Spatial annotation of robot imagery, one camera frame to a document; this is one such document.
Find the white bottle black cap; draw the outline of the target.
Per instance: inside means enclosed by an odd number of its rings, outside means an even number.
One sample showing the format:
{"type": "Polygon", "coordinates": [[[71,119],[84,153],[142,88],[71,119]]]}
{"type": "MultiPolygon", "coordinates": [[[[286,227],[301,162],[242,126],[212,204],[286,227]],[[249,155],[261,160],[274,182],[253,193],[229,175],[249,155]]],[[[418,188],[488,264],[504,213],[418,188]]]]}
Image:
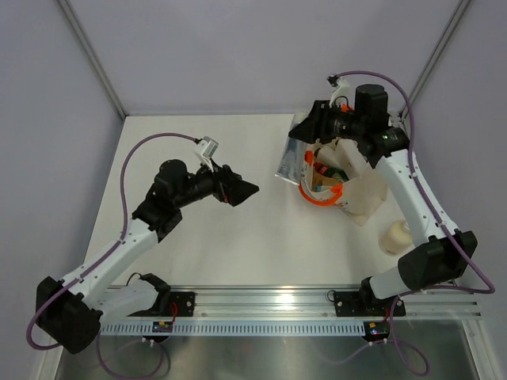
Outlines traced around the white bottle black cap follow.
{"type": "Polygon", "coordinates": [[[335,150],[332,146],[320,146],[314,152],[316,162],[323,165],[341,169],[341,164],[335,155],[335,150]]]}

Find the silver tube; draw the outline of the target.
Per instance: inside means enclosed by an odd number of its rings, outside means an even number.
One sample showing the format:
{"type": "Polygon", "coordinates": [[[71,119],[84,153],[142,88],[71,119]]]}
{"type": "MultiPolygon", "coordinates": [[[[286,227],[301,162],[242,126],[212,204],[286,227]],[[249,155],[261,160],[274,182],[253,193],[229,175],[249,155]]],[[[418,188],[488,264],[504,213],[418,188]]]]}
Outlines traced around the silver tube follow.
{"type": "Polygon", "coordinates": [[[301,179],[301,168],[307,144],[298,139],[287,137],[280,163],[275,176],[283,181],[298,186],[301,179]]]}

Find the green dish soap bottle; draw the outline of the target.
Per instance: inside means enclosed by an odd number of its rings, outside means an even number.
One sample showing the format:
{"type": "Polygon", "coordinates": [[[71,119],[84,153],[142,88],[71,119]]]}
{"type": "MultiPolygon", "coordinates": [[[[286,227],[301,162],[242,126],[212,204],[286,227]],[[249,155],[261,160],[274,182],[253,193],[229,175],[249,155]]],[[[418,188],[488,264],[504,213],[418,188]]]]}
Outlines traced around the green dish soap bottle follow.
{"type": "Polygon", "coordinates": [[[321,162],[316,162],[314,164],[314,169],[318,174],[327,178],[335,179],[341,183],[349,180],[349,177],[344,170],[328,165],[323,165],[321,162]]]}

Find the white box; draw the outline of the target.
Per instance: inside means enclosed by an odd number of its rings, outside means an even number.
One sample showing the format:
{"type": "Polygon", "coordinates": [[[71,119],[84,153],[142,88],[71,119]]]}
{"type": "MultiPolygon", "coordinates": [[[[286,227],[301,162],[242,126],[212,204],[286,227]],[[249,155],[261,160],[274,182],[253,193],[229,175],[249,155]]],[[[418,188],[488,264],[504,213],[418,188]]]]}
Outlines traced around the white box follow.
{"type": "Polygon", "coordinates": [[[369,168],[364,156],[351,139],[339,139],[334,148],[334,157],[349,179],[361,177],[369,168]]]}

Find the pink shampoo bottle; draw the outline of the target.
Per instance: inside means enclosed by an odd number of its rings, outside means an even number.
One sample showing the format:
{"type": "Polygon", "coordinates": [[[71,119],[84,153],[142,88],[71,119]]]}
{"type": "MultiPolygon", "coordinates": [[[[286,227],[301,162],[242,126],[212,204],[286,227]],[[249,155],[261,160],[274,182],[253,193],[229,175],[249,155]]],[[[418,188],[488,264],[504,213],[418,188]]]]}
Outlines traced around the pink shampoo bottle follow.
{"type": "Polygon", "coordinates": [[[342,180],[338,180],[332,177],[323,177],[315,175],[312,179],[311,191],[324,192],[340,184],[343,184],[342,180]]]}

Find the cream pump bottle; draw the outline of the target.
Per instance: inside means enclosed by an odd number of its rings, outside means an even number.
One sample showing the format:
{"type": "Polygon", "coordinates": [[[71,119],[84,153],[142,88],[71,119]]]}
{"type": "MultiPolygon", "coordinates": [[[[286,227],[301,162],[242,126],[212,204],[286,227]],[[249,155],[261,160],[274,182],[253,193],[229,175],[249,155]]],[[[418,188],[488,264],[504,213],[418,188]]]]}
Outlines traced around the cream pump bottle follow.
{"type": "Polygon", "coordinates": [[[410,228],[406,221],[393,222],[380,238],[379,247],[387,254],[399,255],[413,244],[410,228]]]}

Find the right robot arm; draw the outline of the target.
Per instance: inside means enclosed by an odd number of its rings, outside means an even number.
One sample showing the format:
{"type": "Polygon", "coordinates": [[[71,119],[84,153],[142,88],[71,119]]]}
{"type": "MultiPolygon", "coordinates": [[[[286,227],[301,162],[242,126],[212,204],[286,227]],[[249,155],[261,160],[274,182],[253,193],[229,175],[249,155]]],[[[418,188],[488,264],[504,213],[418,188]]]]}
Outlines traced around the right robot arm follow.
{"type": "Polygon", "coordinates": [[[413,239],[413,249],[390,270],[366,278],[359,305],[377,314],[387,300],[440,288],[460,278],[472,265],[478,246],[475,234],[461,231],[442,209],[416,163],[413,141],[390,122],[388,95],[383,86],[360,85],[354,106],[315,101],[308,116],[289,137],[305,143],[330,143],[336,138],[356,142],[367,163],[387,182],[413,239]]]}

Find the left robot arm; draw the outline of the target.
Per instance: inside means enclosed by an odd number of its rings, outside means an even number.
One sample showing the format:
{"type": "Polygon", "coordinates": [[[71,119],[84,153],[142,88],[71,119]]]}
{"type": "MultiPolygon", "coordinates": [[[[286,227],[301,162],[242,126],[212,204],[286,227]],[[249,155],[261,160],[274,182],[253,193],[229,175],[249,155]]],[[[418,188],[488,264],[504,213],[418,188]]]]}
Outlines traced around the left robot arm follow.
{"type": "Polygon", "coordinates": [[[228,165],[202,165],[196,173],[189,173],[180,160],[163,162],[144,201],[109,248],[60,280],[47,277],[40,282],[36,325],[75,355],[112,321],[137,313],[168,313],[171,287],[151,273],[119,290],[107,289],[175,229],[182,220],[183,207],[208,196],[236,207],[258,190],[228,165]]]}

